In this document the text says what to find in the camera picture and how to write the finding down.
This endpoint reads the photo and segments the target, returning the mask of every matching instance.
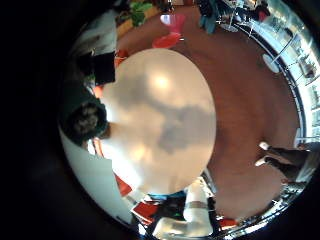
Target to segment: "chair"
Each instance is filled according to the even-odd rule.
[[[163,14],[160,21],[168,27],[169,34],[156,38],[152,42],[153,48],[171,48],[177,44],[181,37],[181,30],[186,16],[183,14]]]
[[[134,208],[131,209],[131,212],[135,214],[144,225],[150,225],[154,222],[152,217],[158,210],[158,205],[139,202]]]

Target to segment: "floor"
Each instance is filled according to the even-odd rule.
[[[185,42],[177,49],[200,69],[215,101],[217,137],[208,169],[218,190],[217,212],[241,220],[263,211],[279,194],[283,176],[254,162],[263,156],[261,140],[292,147],[299,127],[295,102],[283,75],[266,67],[264,50],[244,33],[217,27],[208,35],[198,27],[196,6],[176,7],[175,12],[187,16]],[[117,48],[132,55],[167,33],[158,15],[122,36]]]

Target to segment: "person sitting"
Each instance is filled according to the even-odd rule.
[[[262,22],[271,15],[266,1],[261,1],[261,3],[253,10],[237,7],[236,12],[243,21],[248,21],[248,18],[251,18],[255,21]]]

